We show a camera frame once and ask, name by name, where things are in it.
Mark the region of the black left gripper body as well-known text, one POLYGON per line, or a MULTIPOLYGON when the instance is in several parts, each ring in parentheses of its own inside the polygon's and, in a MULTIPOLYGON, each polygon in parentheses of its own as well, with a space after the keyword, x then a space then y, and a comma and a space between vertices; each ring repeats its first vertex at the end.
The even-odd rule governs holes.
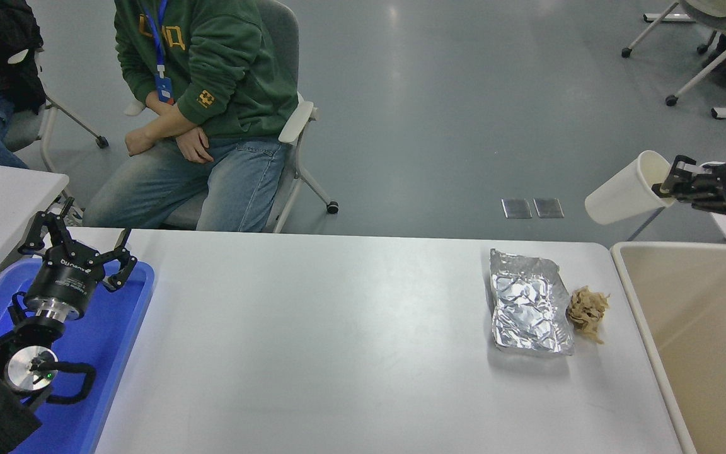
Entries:
POLYGON ((103 264, 88 265, 87 262, 87 259, 76 262, 63 253, 48 253, 26 291, 26 307, 38 312, 42 305, 54 301, 69 306, 72 314, 85 314, 98 283, 105 276, 103 264))

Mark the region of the person's right hand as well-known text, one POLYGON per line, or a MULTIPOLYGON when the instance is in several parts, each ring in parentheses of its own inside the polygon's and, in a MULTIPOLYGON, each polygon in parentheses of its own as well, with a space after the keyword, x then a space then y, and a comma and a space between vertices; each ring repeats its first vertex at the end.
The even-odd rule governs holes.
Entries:
POLYGON ((214 161, 209 153, 209 140, 201 127, 194 127, 175 138, 181 154, 190 163, 208 164, 214 161))

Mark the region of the person's left hand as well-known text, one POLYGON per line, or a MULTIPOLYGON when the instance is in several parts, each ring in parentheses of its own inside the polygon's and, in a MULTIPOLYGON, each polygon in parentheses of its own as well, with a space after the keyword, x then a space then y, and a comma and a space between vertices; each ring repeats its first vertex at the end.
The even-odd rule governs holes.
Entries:
POLYGON ((124 137, 124 143, 130 157, 146 152, 154 146, 158 139, 148 132, 145 127, 128 132, 124 137))

